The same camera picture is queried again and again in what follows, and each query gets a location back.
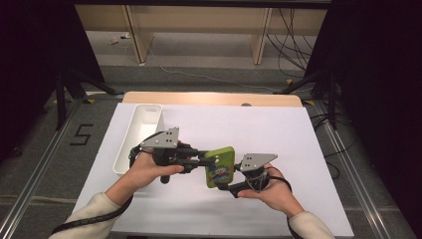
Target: white table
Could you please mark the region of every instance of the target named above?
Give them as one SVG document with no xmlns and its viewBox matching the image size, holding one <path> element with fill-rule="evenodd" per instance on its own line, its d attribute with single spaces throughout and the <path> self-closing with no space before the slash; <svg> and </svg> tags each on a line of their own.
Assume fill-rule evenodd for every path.
<svg viewBox="0 0 422 239">
<path fill-rule="evenodd" d="M 117 179 L 112 166 L 136 104 L 119 104 L 75 210 Z M 291 183 L 303 207 L 317 215 L 334 236 L 353 233 L 330 178 L 306 109 L 162 105 L 165 128 L 180 127 L 179 139 L 207 150 L 231 145 L 239 162 L 247 152 L 276 153 L 272 164 Z M 244 178 L 235 173 L 233 183 Z M 136 192 L 113 232 L 127 235 L 277 238 L 290 235 L 286 216 L 261 201 L 235 199 L 209 189 L 203 168 L 159 178 Z"/>
</svg>

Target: hand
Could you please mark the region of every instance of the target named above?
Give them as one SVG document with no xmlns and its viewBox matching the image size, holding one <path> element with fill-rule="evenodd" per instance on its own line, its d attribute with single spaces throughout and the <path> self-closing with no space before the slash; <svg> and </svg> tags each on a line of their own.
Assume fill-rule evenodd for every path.
<svg viewBox="0 0 422 239">
<path fill-rule="evenodd" d="M 270 163 L 265 164 L 264 167 L 268 168 L 270 175 L 284 178 L 283 174 Z M 247 189 L 240 191 L 238 196 L 260 199 L 274 210 L 284 212 L 289 218 L 304 211 L 289 190 L 289 187 L 283 181 L 277 179 L 271 179 L 267 187 L 259 193 L 252 189 Z"/>
<path fill-rule="evenodd" d="M 183 171 L 183 166 L 158 166 L 152 159 L 151 154 L 141 152 L 133 166 L 105 194 L 115 204 L 123 205 L 137 189 L 147 186 L 155 178 L 181 171 Z"/>
</svg>

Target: wire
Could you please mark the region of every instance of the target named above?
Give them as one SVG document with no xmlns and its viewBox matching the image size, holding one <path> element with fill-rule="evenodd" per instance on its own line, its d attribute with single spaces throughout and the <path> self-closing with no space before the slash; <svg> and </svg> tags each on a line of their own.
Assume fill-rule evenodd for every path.
<svg viewBox="0 0 422 239">
<path fill-rule="evenodd" d="M 320 115 L 312 116 L 312 117 L 310 117 L 310 119 L 312 120 L 314 118 L 323 117 L 323 116 L 328 116 L 328 114 L 320 114 Z"/>
<path fill-rule="evenodd" d="M 344 152 L 344 151 L 347 151 L 347 150 L 349 150 L 351 147 L 353 147 L 353 145 L 356 143 L 356 138 L 351 142 L 351 144 L 349 145 L 349 146 L 347 146 L 347 147 L 345 147 L 344 149 L 342 149 L 342 150 L 339 150 L 339 151 L 336 151 L 336 152 L 333 152 L 333 153 L 329 153 L 329 154 L 327 154 L 327 155 L 324 155 L 323 156 L 323 158 L 328 158 L 328 157 L 331 157 L 331 156 L 333 156 L 333 155 L 336 155 L 336 154 L 339 154 L 339 153 L 342 153 L 342 152 Z"/>
<path fill-rule="evenodd" d="M 302 36 L 305 40 L 305 42 L 308 44 L 308 46 L 311 48 L 311 50 L 314 50 L 314 48 L 311 46 L 311 44 L 308 42 L 307 38 L 305 36 Z"/>
<path fill-rule="evenodd" d="M 130 60 L 130 61 L 132 61 L 132 62 L 134 62 L 134 63 L 137 63 L 137 61 L 135 61 L 134 59 L 131 59 L 130 57 L 129 57 L 129 55 L 127 54 L 127 49 L 129 49 L 131 46 L 132 46 L 132 44 L 131 43 L 128 43 L 128 44 L 126 44 L 125 46 L 123 46 L 123 47 L 118 47 L 118 46 L 116 46 L 116 44 L 119 44 L 119 42 L 116 42 L 115 44 L 110 44 L 113 48 L 116 48 L 116 49 L 124 49 L 124 55 Z"/>
<path fill-rule="evenodd" d="M 288 60 L 289 62 L 291 62 L 293 65 L 297 66 L 298 68 L 300 68 L 301 70 L 305 70 L 305 68 L 303 66 L 301 66 L 299 63 L 295 62 L 291 57 L 289 57 L 285 52 L 283 52 L 283 48 L 285 47 L 284 43 L 282 43 L 282 48 L 279 48 L 274 42 L 273 40 L 271 40 L 270 36 L 267 35 L 267 38 L 270 40 L 271 44 L 276 48 L 276 50 L 279 52 L 279 60 L 280 60 L 280 55 L 283 55 L 286 60 Z"/>
<path fill-rule="evenodd" d="M 338 179 L 340 177 L 340 169 L 337 166 L 335 166 L 334 164 L 332 164 L 332 163 L 330 163 L 328 161 L 326 161 L 325 163 L 327 165 L 331 166 L 332 168 L 334 168 L 334 170 L 336 171 L 336 175 L 335 176 L 332 176 L 331 178 L 332 179 Z"/>
<path fill-rule="evenodd" d="M 280 41 L 280 39 L 279 39 L 279 37 L 277 37 L 277 35 L 274 35 L 274 37 L 277 39 L 277 41 L 280 43 L 280 44 L 282 44 L 282 45 L 284 45 L 285 43 L 282 43 L 281 41 Z M 289 50 L 291 50 L 291 51 L 294 51 L 294 52 L 299 52 L 299 50 L 298 49 L 293 49 L 293 48 L 291 48 L 291 47 L 288 47 L 288 46 L 286 46 L 286 45 L 284 45 L 284 48 L 287 48 L 287 49 L 289 49 Z M 302 52 L 301 51 L 301 53 L 302 54 L 304 54 L 304 55 L 307 55 L 307 56 L 311 56 L 311 54 L 310 53 L 306 53 L 306 52 Z"/>
<path fill-rule="evenodd" d="M 328 115 L 322 116 L 322 118 L 318 119 L 315 123 L 313 123 L 314 131 L 317 131 L 317 129 L 324 123 L 325 120 L 328 119 Z"/>
<path fill-rule="evenodd" d="M 141 39 L 141 41 L 140 41 L 140 42 L 141 42 L 141 44 L 143 44 L 143 45 L 144 45 L 144 47 L 146 47 L 146 48 L 147 48 L 148 52 L 150 52 L 150 53 L 151 53 L 151 55 L 155 57 L 155 54 L 153 53 L 152 49 L 151 49 L 149 46 L 147 46 L 147 45 L 143 42 L 142 36 L 140 36 L 140 39 Z M 240 86 L 240 87 L 244 87 L 244 88 L 251 88 L 251 89 L 264 89 L 264 90 L 269 90 L 269 91 L 272 91 L 272 92 L 277 92 L 277 91 L 279 91 L 278 89 L 273 89 L 273 88 L 268 88 L 268 87 L 262 87 L 262 86 L 249 86 L 249 85 L 244 85 L 244 84 L 235 83 L 235 82 L 231 82 L 231 81 L 226 81 L 226 80 L 220 80 L 220 79 L 216 79 L 216 78 L 211 78 L 211 77 L 204 76 L 204 75 L 188 74 L 188 73 L 184 73 L 184 72 L 180 72 L 180 71 L 170 71 L 170 70 L 166 70 L 166 69 L 164 69 L 164 68 L 161 66 L 161 64 L 159 63 L 159 61 L 158 61 L 158 65 L 159 65 L 159 68 L 160 68 L 162 71 L 164 71 L 164 72 L 166 72 L 166 73 L 170 73 L 170 74 L 180 74 L 180 75 L 184 75 L 184 76 L 187 76 L 187 77 L 205 78 L 205 79 L 208 79 L 208 80 L 211 80 L 211 81 L 214 81 L 214 82 L 220 82 L 220 83 L 226 83 L 226 84 L 233 84 L 233 85 Z"/>
<path fill-rule="evenodd" d="M 295 40 L 294 26 L 293 26 L 294 19 L 295 19 L 295 9 L 291 9 L 291 22 L 290 22 L 290 26 L 288 26 L 288 23 L 287 23 L 287 21 L 286 21 L 286 19 L 285 19 L 285 16 L 283 15 L 283 12 L 282 12 L 282 9 L 281 9 L 281 8 L 279 8 L 279 12 L 280 12 L 280 15 L 281 15 L 281 17 L 282 17 L 282 19 L 283 19 L 283 22 L 285 23 L 286 29 L 288 30 L 288 36 L 289 36 L 289 35 L 291 36 L 291 38 L 292 38 L 292 40 L 293 40 L 293 43 L 294 43 L 294 46 L 295 46 L 295 50 L 297 50 L 297 51 L 296 51 L 296 54 L 297 54 L 297 56 L 298 56 L 298 60 L 300 61 L 300 64 L 302 65 L 302 67 L 303 67 L 303 68 L 305 68 L 305 67 L 303 66 L 303 64 L 302 64 L 301 58 L 299 57 L 298 53 L 301 53 L 301 56 L 302 56 L 302 58 L 304 59 L 304 61 L 305 61 L 306 63 L 308 63 L 308 62 L 305 60 L 305 57 L 304 57 L 304 55 L 302 54 L 302 51 L 301 51 L 301 49 L 300 49 L 300 47 L 299 47 L 298 43 L 297 43 L 297 42 L 296 42 L 296 40 Z"/>
<path fill-rule="evenodd" d="M 295 61 L 293 61 L 286 53 L 284 53 L 274 42 L 273 40 L 271 40 L 270 36 L 267 35 L 267 38 L 270 40 L 271 44 L 274 46 L 274 48 L 276 48 L 276 50 L 279 52 L 279 59 L 278 59 L 278 66 L 279 66 L 279 70 L 280 72 L 282 72 L 284 75 L 288 76 L 288 77 L 293 77 L 293 78 L 302 78 L 303 76 L 295 76 L 295 75 L 291 75 L 286 73 L 285 71 L 282 70 L 282 68 L 280 67 L 280 60 L 281 60 L 281 55 L 283 55 L 289 62 L 291 62 L 292 64 L 294 64 L 295 66 L 297 66 L 298 68 L 302 69 L 302 66 L 300 66 L 298 63 L 296 63 Z"/>
</svg>

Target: black cord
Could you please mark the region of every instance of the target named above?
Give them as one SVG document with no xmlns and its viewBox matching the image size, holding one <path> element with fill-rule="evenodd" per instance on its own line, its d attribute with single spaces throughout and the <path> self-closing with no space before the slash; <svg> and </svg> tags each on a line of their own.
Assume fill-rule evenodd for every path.
<svg viewBox="0 0 422 239">
<path fill-rule="evenodd" d="M 276 38 L 276 40 L 277 40 L 280 44 L 284 45 L 284 43 L 282 43 L 282 42 L 280 41 L 280 39 L 279 39 L 279 37 L 278 37 L 277 35 L 274 35 L 274 37 Z M 286 45 L 284 45 L 284 48 L 287 48 L 287 49 L 289 49 L 289 50 L 291 50 L 291 51 L 293 51 L 293 52 L 301 52 L 302 54 L 307 55 L 307 56 L 309 56 L 309 57 L 311 56 L 311 54 L 309 54 L 309 53 L 302 52 L 302 51 L 300 51 L 300 50 L 298 50 L 298 49 L 293 49 L 293 48 L 288 47 L 288 46 L 286 46 Z"/>
<path fill-rule="evenodd" d="M 276 50 L 279 52 L 279 69 L 280 69 L 280 59 L 281 59 L 281 55 L 283 55 L 286 60 L 288 60 L 290 63 L 292 63 L 293 65 L 297 66 L 298 68 L 300 68 L 301 70 L 305 70 L 301 65 L 299 65 L 297 62 L 295 62 L 291 57 L 289 57 L 285 52 L 283 52 L 283 44 L 282 44 L 282 49 L 280 49 L 274 42 L 273 40 L 270 38 L 269 35 L 267 35 L 267 38 L 270 40 L 271 44 L 274 46 L 274 48 L 276 48 Z"/>
<path fill-rule="evenodd" d="M 328 115 L 323 116 L 321 119 L 318 119 L 314 123 L 314 131 L 317 131 L 317 129 L 324 123 L 325 120 L 328 120 Z"/>
<path fill-rule="evenodd" d="M 320 114 L 320 115 L 315 115 L 315 116 L 310 117 L 310 119 L 312 120 L 313 118 L 317 118 L 317 117 L 325 117 L 325 116 L 328 116 L 328 113 L 325 113 L 325 114 Z"/>
<path fill-rule="evenodd" d="M 308 46 L 311 48 L 311 50 L 313 51 L 314 48 L 311 46 L 311 44 L 308 42 L 307 38 L 305 36 L 302 36 L 305 40 L 305 42 L 308 44 Z"/>
<path fill-rule="evenodd" d="M 333 153 L 329 153 L 329 154 L 327 154 L 327 155 L 324 155 L 323 156 L 323 158 L 328 158 L 328 157 L 330 157 L 330 156 L 333 156 L 333 155 L 336 155 L 336 154 L 339 154 L 339 153 L 341 153 L 341 152 L 344 152 L 344 151 L 347 151 L 347 150 L 349 150 L 354 144 L 356 143 L 356 138 L 353 140 L 353 142 L 349 145 L 349 146 L 347 146 L 347 147 L 345 147 L 344 149 L 342 149 L 342 150 L 340 150 L 340 151 L 336 151 L 336 152 L 333 152 Z"/>
<path fill-rule="evenodd" d="M 90 225 L 90 224 L 95 224 L 95 223 L 99 223 L 99 222 L 112 220 L 112 219 L 116 218 L 117 216 L 121 215 L 129 207 L 132 198 L 133 198 L 133 195 L 131 195 L 130 198 L 127 199 L 127 201 L 124 203 L 124 205 L 121 208 L 119 208 L 118 210 L 113 211 L 111 213 L 101 215 L 101 216 L 96 216 L 96 217 L 91 217 L 91 218 L 86 218 L 86 219 L 81 219 L 81 220 L 76 220 L 76 221 L 64 223 L 64 224 L 56 227 L 53 230 L 52 235 L 55 234 L 55 233 L 61 232 L 61 231 L 71 229 L 71 228 L 86 226 L 86 225 Z"/>
<path fill-rule="evenodd" d="M 282 68 L 280 67 L 280 60 L 281 60 L 281 55 L 284 55 L 285 58 L 290 61 L 292 64 L 295 64 L 295 62 L 293 62 L 293 60 L 290 59 L 289 56 L 287 56 L 285 53 L 283 53 L 279 47 L 277 47 L 277 45 L 271 40 L 270 36 L 267 35 L 267 38 L 270 40 L 271 44 L 274 46 L 274 48 L 276 48 L 276 50 L 279 52 L 279 58 L 278 58 L 278 67 L 281 73 L 283 73 L 285 76 L 288 77 L 293 77 L 293 78 L 302 78 L 303 76 L 295 76 L 295 75 L 291 75 L 289 73 L 286 73 L 285 71 L 282 70 Z"/>
<path fill-rule="evenodd" d="M 283 22 L 285 23 L 286 29 L 288 30 L 288 35 L 287 35 L 287 37 L 288 37 L 288 36 L 291 36 L 291 38 L 292 38 L 292 40 L 293 40 L 293 43 L 294 43 L 294 46 L 295 46 L 295 50 L 297 50 L 297 51 L 296 51 L 296 55 L 297 55 L 298 60 L 299 60 L 299 62 L 300 62 L 300 64 L 301 64 L 301 69 L 302 69 L 302 70 L 305 70 L 306 68 L 305 68 L 305 67 L 304 67 L 304 65 L 302 64 L 301 58 L 299 57 L 298 53 L 301 53 L 301 56 L 303 57 L 303 59 L 304 59 L 304 61 L 305 61 L 305 62 L 307 62 L 307 61 L 305 60 L 305 57 L 304 57 L 304 55 L 302 54 L 302 51 L 301 51 L 301 49 L 299 48 L 299 45 L 298 45 L 298 43 L 296 42 L 296 40 L 295 40 L 295 35 L 294 35 L 293 22 L 294 22 L 294 18 L 295 18 L 295 9 L 291 9 L 291 23 L 290 23 L 290 26 L 288 26 L 288 23 L 287 23 L 287 21 L 286 21 L 286 19 L 285 19 L 285 16 L 283 15 L 283 12 L 282 12 L 282 9 L 281 9 L 281 8 L 279 8 L 279 12 L 280 12 L 280 15 L 281 15 L 281 17 L 282 17 L 282 19 L 283 19 Z"/>
<path fill-rule="evenodd" d="M 335 176 L 332 176 L 331 178 L 332 178 L 332 179 L 338 179 L 338 178 L 340 177 L 340 169 L 339 169 L 337 166 L 335 166 L 334 164 L 332 164 L 332 163 L 330 163 L 330 162 L 328 162 L 328 161 L 326 161 L 325 163 L 326 163 L 327 165 L 331 166 L 332 168 L 334 168 L 334 169 L 335 169 L 335 171 L 337 172 L 337 174 L 336 174 Z"/>
</svg>

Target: white plastic container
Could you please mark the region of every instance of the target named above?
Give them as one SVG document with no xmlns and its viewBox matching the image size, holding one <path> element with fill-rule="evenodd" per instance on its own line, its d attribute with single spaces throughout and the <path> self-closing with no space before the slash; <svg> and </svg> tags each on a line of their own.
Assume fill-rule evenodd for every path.
<svg viewBox="0 0 422 239">
<path fill-rule="evenodd" d="M 130 150 L 144 141 L 152 134 L 162 131 L 164 120 L 160 105 L 138 105 L 133 111 L 132 118 L 127 128 L 126 135 L 114 162 L 112 170 L 119 176 L 124 175 L 129 169 Z"/>
</svg>

